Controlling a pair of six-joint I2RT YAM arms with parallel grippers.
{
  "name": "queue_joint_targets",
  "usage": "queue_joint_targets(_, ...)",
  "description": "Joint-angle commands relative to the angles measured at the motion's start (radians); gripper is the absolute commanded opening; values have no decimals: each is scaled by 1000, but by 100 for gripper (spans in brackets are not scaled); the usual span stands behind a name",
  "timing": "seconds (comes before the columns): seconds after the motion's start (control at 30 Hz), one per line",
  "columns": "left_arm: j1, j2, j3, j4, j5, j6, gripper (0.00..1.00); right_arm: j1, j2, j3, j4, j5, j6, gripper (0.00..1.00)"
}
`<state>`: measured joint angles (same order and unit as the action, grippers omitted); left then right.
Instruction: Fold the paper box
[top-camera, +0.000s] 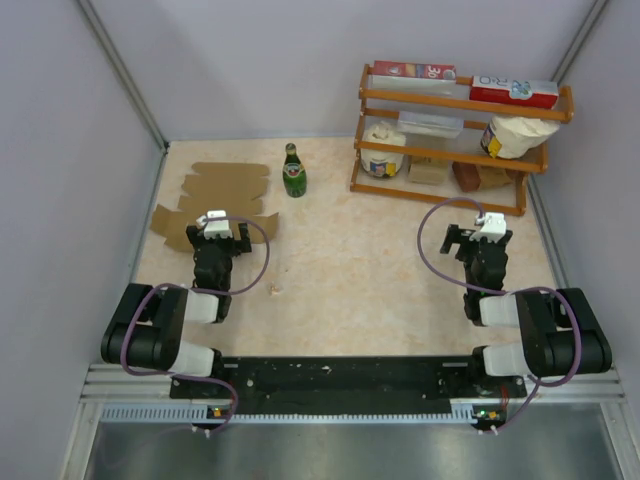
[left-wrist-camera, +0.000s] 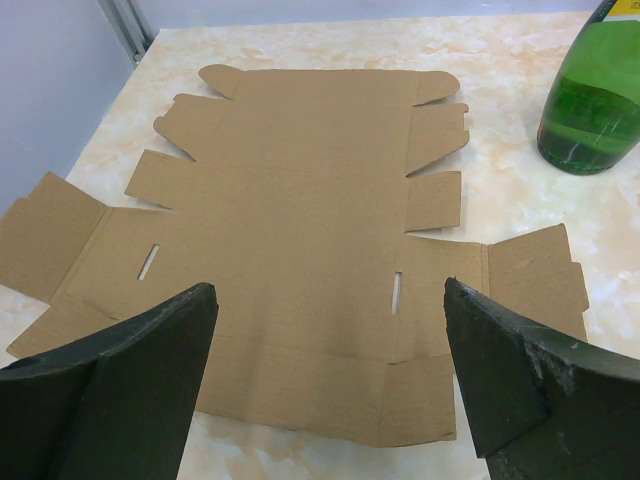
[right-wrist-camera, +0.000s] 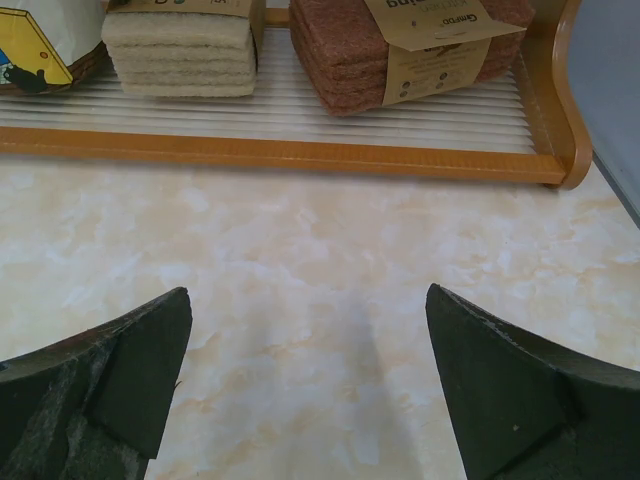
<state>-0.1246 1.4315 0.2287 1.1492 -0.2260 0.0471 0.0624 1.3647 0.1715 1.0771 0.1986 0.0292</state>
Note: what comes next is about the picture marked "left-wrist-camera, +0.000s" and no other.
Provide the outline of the brown cardboard box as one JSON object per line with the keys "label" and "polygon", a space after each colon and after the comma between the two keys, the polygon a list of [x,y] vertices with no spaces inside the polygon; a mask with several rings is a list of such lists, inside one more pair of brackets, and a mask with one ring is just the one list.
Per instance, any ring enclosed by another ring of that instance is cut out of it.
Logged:
{"label": "brown cardboard box", "polygon": [[199,410],[375,447],[455,435],[450,277],[584,339],[567,231],[485,245],[424,239],[460,223],[467,106],[444,71],[210,65],[180,94],[110,207],[45,175],[1,221],[1,282],[48,304],[9,346],[43,352],[199,283],[220,306]]}

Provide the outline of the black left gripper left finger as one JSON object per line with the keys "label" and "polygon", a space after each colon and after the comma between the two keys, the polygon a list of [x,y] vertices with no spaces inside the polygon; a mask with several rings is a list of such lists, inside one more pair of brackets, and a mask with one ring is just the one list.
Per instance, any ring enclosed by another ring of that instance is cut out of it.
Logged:
{"label": "black left gripper left finger", "polygon": [[2,478],[176,478],[218,311],[199,283],[2,368]]}

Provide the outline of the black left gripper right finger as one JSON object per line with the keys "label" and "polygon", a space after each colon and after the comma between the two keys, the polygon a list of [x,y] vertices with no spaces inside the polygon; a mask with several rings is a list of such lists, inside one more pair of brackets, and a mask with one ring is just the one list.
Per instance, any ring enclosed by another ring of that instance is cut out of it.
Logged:
{"label": "black left gripper right finger", "polygon": [[448,278],[450,351],[493,479],[636,479],[639,362],[544,326]]}

